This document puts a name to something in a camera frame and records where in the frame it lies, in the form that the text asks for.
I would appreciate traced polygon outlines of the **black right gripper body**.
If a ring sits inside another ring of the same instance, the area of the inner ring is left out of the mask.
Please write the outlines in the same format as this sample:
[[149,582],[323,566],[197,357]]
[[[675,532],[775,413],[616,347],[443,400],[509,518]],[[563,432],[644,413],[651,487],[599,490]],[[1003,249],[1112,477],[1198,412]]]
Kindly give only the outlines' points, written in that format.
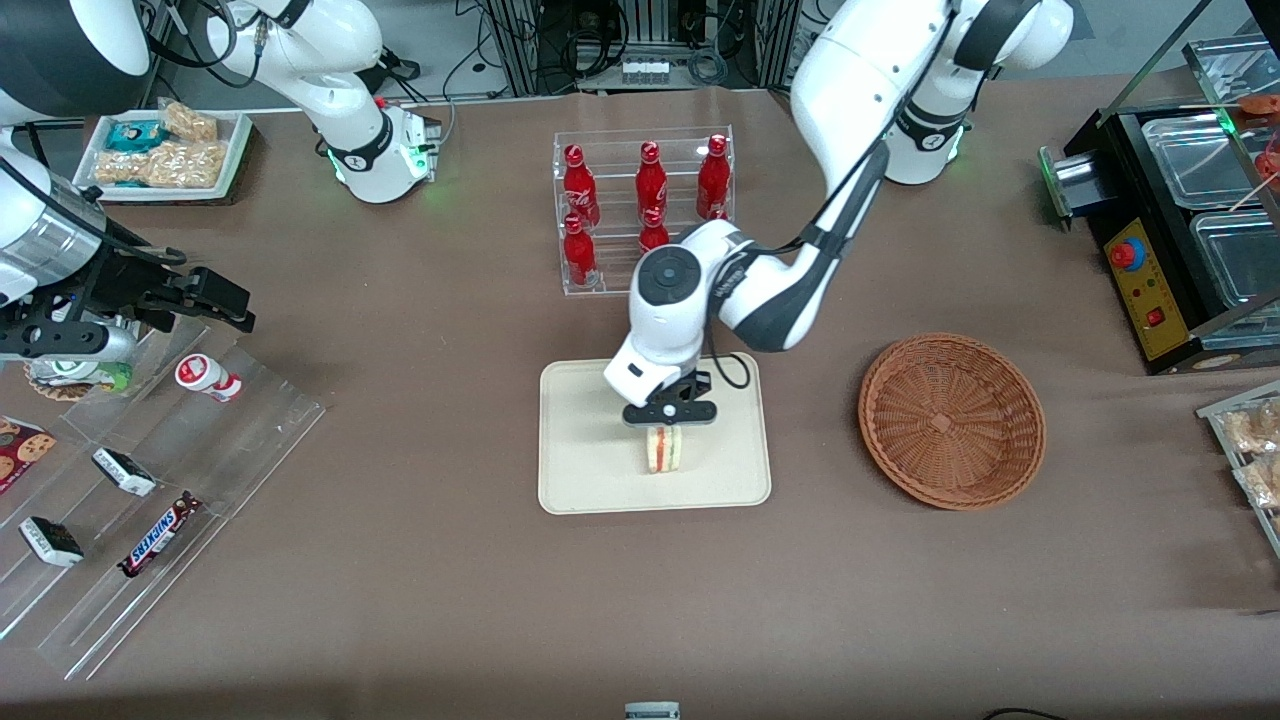
[[192,279],[177,270],[187,256],[175,249],[101,247],[72,277],[72,319],[150,319],[160,313],[205,316],[187,295]]

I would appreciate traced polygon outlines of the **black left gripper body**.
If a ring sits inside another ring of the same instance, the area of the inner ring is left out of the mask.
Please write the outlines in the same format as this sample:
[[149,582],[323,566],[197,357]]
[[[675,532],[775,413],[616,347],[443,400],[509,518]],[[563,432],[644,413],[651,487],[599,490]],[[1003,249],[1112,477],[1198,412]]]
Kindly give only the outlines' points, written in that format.
[[657,389],[644,406],[623,407],[622,421],[632,428],[709,425],[718,415],[716,404],[704,400],[710,389],[709,372],[691,372],[673,384]]

